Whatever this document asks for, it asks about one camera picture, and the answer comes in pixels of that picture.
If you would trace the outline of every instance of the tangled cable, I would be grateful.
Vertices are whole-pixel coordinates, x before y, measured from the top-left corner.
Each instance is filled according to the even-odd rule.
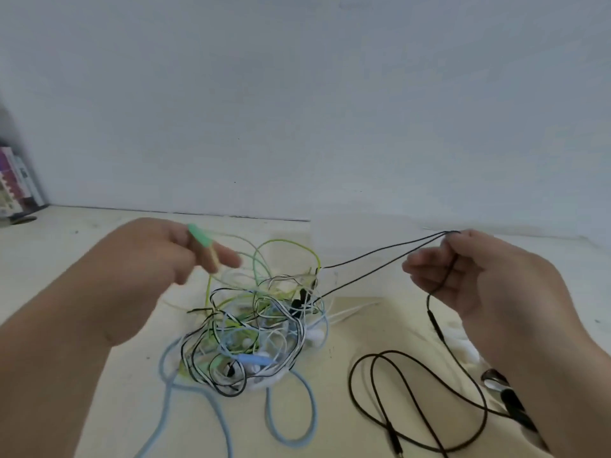
[[[469,374],[469,372],[463,367],[463,365],[458,361],[458,359],[456,358],[456,355],[454,355],[454,353],[448,347],[448,345],[446,343],[446,339],[444,338],[444,334],[441,331],[441,328],[439,327],[439,324],[437,323],[437,320],[435,319],[435,315],[433,315],[433,313],[431,311],[431,296],[433,296],[436,292],[438,292],[440,289],[442,289],[444,287],[448,277],[450,276],[450,274],[452,273],[452,270],[454,269],[454,265],[455,265],[457,259],[458,259],[458,255],[455,254],[453,259],[452,259],[452,261],[448,265],[448,270],[446,272],[446,275],[442,279],[442,281],[439,283],[439,285],[435,289],[433,289],[426,296],[426,312],[427,312],[429,320],[431,321],[431,324],[432,324],[435,332],[437,333],[437,336],[439,336],[439,339],[441,340],[442,344],[444,345],[444,347],[446,347],[447,351],[452,356],[452,358],[454,359],[454,361],[456,362],[458,367],[461,369],[461,371],[469,378],[471,383],[475,386],[475,389],[477,390],[477,393],[479,394],[479,397],[481,399],[482,405],[479,405],[478,403],[474,402],[473,400],[470,400],[470,399],[466,398],[465,396],[463,396],[460,392],[457,392],[456,390],[454,390],[445,381],[443,381],[439,376],[437,376],[429,367],[427,367],[423,362],[419,361],[417,358],[413,357],[412,355],[409,355],[409,354],[406,354],[404,352],[401,352],[399,350],[385,350],[385,351],[380,352],[378,354],[367,354],[367,355],[364,355],[364,356],[362,356],[361,358],[359,358],[355,362],[355,364],[353,365],[352,369],[350,369],[350,373],[348,375],[348,393],[350,395],[350,400],[352,400],[352,403],[355,405],[355,407],[358,409],[358,411],[360,411],[364,416],[366,416],[368,419],[370,419],[374,423],[376,423],[379,426],[381,426],[381,427],[386,429],[386,431],[387,431],[387,433],[389,435],[389,439],[390,439],[390,443],[392,445],[393,451],[394,451],[394,453],[398,457],[402,457],[403,456],[403,448],[401,447],[401,442],[400,442],[399,438],[401,438],[403,440],[406,440],[409,443],[411,443],[411,444],[413,444],[413,445],[415,445],[415,446],[417,446],[419,448],[423,448],[425,450],[429,450],[429,451],[440,453],[444,458],[447,458],[448,457],[448,453],[456,452],[456,451],[462,450],[464,448],[467,448],[475,440],[478,439],[478,437],[481,435],[481,433],[486,428],[486,424],[488,423],[488,415],[489,414],[501,416],[503,418],[509,418],[509,419],[512,418],[511,415],[508,415],[507,413],[498,412],[498,411],[491,410],[490,408],[488,408],[488,404],[486,402],[486,397],[485,397],[481,387],[477,384],[477,382],[475,381],[475,379],[473,379],[473,377]],[[455,396],[459,397],[459,399],[463,400],[464,402],[467,402],[468,404],[474,406],[475,408],[479,408],[480,410],[483,410],[483,416],[482,416],[482,419],[481,419],[481,423],[478,426],[477,430],[473,433],[473,435],[471,435],[470,438],[468,438],[468,439],[464,440],[463,442],[461,442],[461,443],[459,443],[457,445],[454,445],[452,447],[445,447],[445,446],[443,446],[443,444],[441,443],[441,440],[439,439],[439,436],[437,435],[435,430],[432,428],[431,424],[429,423],[428,419],[426,418],[426,415],[424,414],[424,412],[420,408],[420,405],[418,404],[418,400],[416,400],[416,396],[414,395],[414,392],[412,391],[411,387],[409,386],[408,381],[405,379],[405,376],[401,372],[401,369],[395,364],[395,362],[393,362],[387,356],[387,355],[390,355],[390,354],[401,355],[402,357],[406,357],[409,360],[412,360],[413,362],[416,362],[422,368],[424,368],[432,377],[434,377],[435,380],[437,380],[437,382],[439,382],[439,384],[441,384],[447,390],[452,392]],[[384,421],[380,421],[378,418],[374,417],[368,411],[366,411],[360,405],[360,403],[356,400],[356,397],[355,397],[355,394],[354,394],[354,391],[353,391],[352,381],[353,381],[353,376],[354,376],[355,370],[356,370],[357,366],[360,363],[362,363],[364,360],[366,360],[368,358],[373,358],[373,360],[371,361],[371,367],[370,367],[371,388],[373,389],[373,393],[375,395],[376,401],[378,402],[378,406],[379,406],[380,412],[382,413]],[[380,360],[380,359],[384,360],[385,362],[388,362],[399,373],[399,376],[401,376],[401,380],[403,381],[403,385],[408,390],[409,396],[411,397],[412,401],[414,402],[414,405],[416,406],[416,409],[418,410],[418,414],[422,418],[422,421],[424,422],[424,424],[425,424],[426,428],[428,429],[428,431],[431,433],[431,436],[434,439],[435,443],[437,444],[437,447],[432,447],[430,445],[426,445],[426,444],[424,444],[422,442],[417,441],[416,439],[412,439],[412,438],[408,437],[407,435],[402,434],[401,432],[397,432],[395,430],[394,426],[390,422],[390,419],[389,419],[388,415],[386,414],[386,409],[384,408],[382,400],[380,400],[380,396],[379,396],[378,389],[376,387],[376,383],[375,383],[375,379],[374,379],[374,375],[373,375],[373,373],[374,373],[374,369],[373,368],[375,366],[375,363],[378,360]]]
[[[310,273],[312,268],[299,275],[273,276],[260,249],[277,241],[307,250],[320,269],[314,251],[289,240],[272,239],[256,247],[253,255],[241,253],[250,258],[252,268],[211,276],[209,305],[189,311],[205,318],[182,338],[180,374],[209,385],[220,395],[236,397],[247,388],[267,387],[292,369],[306,332],[319,323],[326,324],[326,339],[325,302],[314,290],[317,276]],[[210,292],[212,279],[223,287]]]
[[[167,418],[167,409],[169,408],[169,398],[172,389],[174,388],[178,390],[187,390],[190,392],[202,392],[208,398],[210,403],[213,405],[218,419],[221,422],[223,431],[225,432],[227,453],[229,458],[232,458],[233,450],[228,427],[222,416],[222,412],[217,401],[214,399],[214,396],[210,393],[210,391],[206,390],[206,387],[212,388],[215,392],[225,397],[236,397],[246,390],[265,387],[267,395],[265,419],[274,438],[289,447],[303,447],[304,445],[308,444],[316,430],[317,407],[312,389],[309,387],[306,380],[294,371],[293,367],[297,358],[299,357],[299,354],[301,354],[302,349],[305,346],[308,333],[311,333],[313,330],[319,331],[315,327],[320,323],[325,324],[325,330],[322,331],[323,336],[318,345],[324,345],[327,339],[330,324],[329,318],[331,317],[329,315],[331,306],[325,305],[325,297],[332,294],[332,292],[335,292],[375,273],[393,262],[400,260],[411,252],[414,252],[419,248],[442,238],[450,232],[451,231],[442,231],[425,236],[424,238],[378,248],[352,260],[326,267],[321,266],[320,259],[313,250],[294,241],[285,239],[271,239],[264,242],[261,246],[255,246],[253,243],[248,241],[248,239],[231,234],[217,233],[221,236],[230,236],[241,239],[253,247],[254,253],[252,255],[239,253],[250,260],[252,267],[249,269],[244,269],[242,267],[242,269],[239,271],[227,270],[221,274],[220,277],[211,275],[208,278],[204,306],[187,311],[189,314],[194,314],[199,319],[199,323],[195,326],[194,330],[188,332],[181,339],[176,340],[174,343],[168,346],[159,362],[159,375],[166,384],[164,407],[156,430],[151,435],[149,440],[147,440],[140,452],[138,452],[136,457],[143,457],[163,430],[163,425],[165,424],[165,419]],[[318,282],[318,272],[320,270],[340,267],[381,250],[398,246],[406,246],[408,244],[422,241],[424,241],[424,243],[402,253],[376,269],[371,270],[370,272],[351,280],[348,283],[342,284],[341,286],[338,286],[335,289],[324,293],[323,295],[317,295],[316,287]],[[298,275],[273,275],[271,272],[271,267],[260,251],[262,247],[272,242],[286,242],[311,253],[316,261],[316,268],[314,272],[312,272],[313,267],[310,267],[307,271]],[[222,286],[211,291],[212,280],[216,280]],[[430,297],[435,292],[436,290],[427,297],[427,309],[429,306]],[[344,312],[336,313],[334,316],[337,317],[342,313]],[[430,309],[428,309],[428,314],[432,319],[432,324],[438,332],[439,337],[443,340],[443,334],[439,330],[439,326],[434,320],[434,316],[432,315]],[[170,353],[171,349],[173,349],[175,346],[179,346],[181,361],[178,369],[174,371],[172,375],[167,375],[163,369],[164,360],[167,354]],[[376,360],[378,360],[378,358],[382,358],[390,362],[398,370],[394,362],[386,357],[385,354],[389,353],[402,354],[401,352],[395,350],[388,350],[386,352],[382,352],[381,354],[365,355],[356,362],[349,375],[348,388],[351,399],[355,403],[355,406],[365,416],[389,431],[391,441],[393,442],[393,447],[397,453],[401,453],[397,450],[400,450],[401,447],[400,444],[398,444],[398,438],[402,437],[420,447],[432,451],[440,451],[444,454],[444,456],[446,456],[446,449],[442,447],[436,434],[424,417],[424,414],[416,403],[416,399],[403,375],[401,375],[401,377],[403,378],[408,391],[416,404],[416,407],[423,417],[423,420],[429,427],[429,430],[431,431],[435,440],[438,442],[438,448],[421,444],[403,434],[394,431],[392,424],[386,415],[384,407],[381,404],[375,388],[375,383],[373,381],[373,364]],[[477,383],[475,383],[475,381],[469,376],[462,366],[461,369],[463,372],[465,372],[465,374],[471,378],[471,381],[478,388],[478,392],[480,393],[484,403],[483,407],[479,406],[475,402],[472,402],[471,400],[466,399],[458,392],[455,392],[447,384],[441,381],[439,377],[432,373],[431,370],[429,370],[415,358],[407,354],[402,355],[418,362],[434,377],[436,377],[439,382],[444,384],[448,389],[453,391],[463,400],[484,409],[484,420],[476,435],[460,446],[447,449],[447,451],[455,451],[457,449],[464,448],[473,442],[481,434],[481,431],[483,431],[488,412],[505,416],[503,413],[493,412],[486,407],[485,398],[481,392],[481,389],[479,389]],[[358,363],[369,357],[375,357],[371,369],[371,383],[373,385],[380,408],[383,412],[385,423],[367,413],[355,400],[352,392],[351,381],[355,367]],[[310,426],[308,427],[305,435],[296,440],[285,439],[277,431],[271,415],[270,386],[274,382],[278,381],[279,378],[287,372],[292,372],[306,387],[312,406]],[[197,384],[205,385],[206,387],[201,388],[196,386],[179,385],[176,382],[177,375],[186,377],[188,380]]]

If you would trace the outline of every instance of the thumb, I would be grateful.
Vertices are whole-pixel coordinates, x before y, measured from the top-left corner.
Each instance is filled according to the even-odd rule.
[[[506,244],[477,230],[450,233],[446,236],[446,240],[457,254],[473,259],[482,268],[497,259],[502,253],[502,246]]]

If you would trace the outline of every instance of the green plug tip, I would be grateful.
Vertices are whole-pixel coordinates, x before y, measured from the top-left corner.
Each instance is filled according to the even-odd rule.
[[[203,232],[201,228],[199,228],[199,226],[197,226],[195,223],[189,223],[187,227],[189,229],[189,233],[191,233],[191,236],[193,236],[199,244],[204,247],[212,246],[212,240],[206,235],[206,233]]]

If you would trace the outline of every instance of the left hand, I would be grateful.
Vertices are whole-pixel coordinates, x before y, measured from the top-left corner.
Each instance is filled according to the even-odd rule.
[[[233,250],[213,247],[222,264],[240,266]],[[186,225],[141,218],[108,234],[42,294],[117,346],[141,330],[159,296],[172,283],[185,284],[196,265],[217,271]]]

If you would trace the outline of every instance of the book spine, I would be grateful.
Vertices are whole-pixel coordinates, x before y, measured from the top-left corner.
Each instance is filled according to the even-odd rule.
[[[27,171],[26,164],[23,162],[23,160],[19,156],[15,156],[15,163],[17,164],[17,170],[21,174],[21,177],[23,178],[28,189],[30,190],[30,193],[32,193],[32,198],[34,198],[34,202],[36,202],[36,205],[38,207],[44,206],[45,200],[43,199],[42,195],[40,194],[40,191],[38,187],[36,186],[32,177],[30,176],[30,173]]]
[[[23,199],[23,191],[19,187],[17,177],[4,151],[0,151],[0,184],[10,199],[13,214],[23,212],[23,205],[20,203],[20,200]]]
[[[17,183],[19,184],[19,188],[21,188],[21,192],[23,192],[24,198],[31,198],[32,193],[30,192],[26,181],[23,179],[19,168],[17,167],[17,161],[15,160],[15,154],[13,153],[13,149],[10,146],[6,146],[4,148],[0,148],[0,150],[4,153],[7,160],[9,161],[9,165],[17,178]]]
[[[0,171],[0,185],[2,190],[2,196],[4,198],[4,203],[11,210],[9,215],[20,214],[23,212],[23,207],[19,203],[19,199],[17,199],[14,194],[11,192],[11,185],[7,182],[3,171]]]

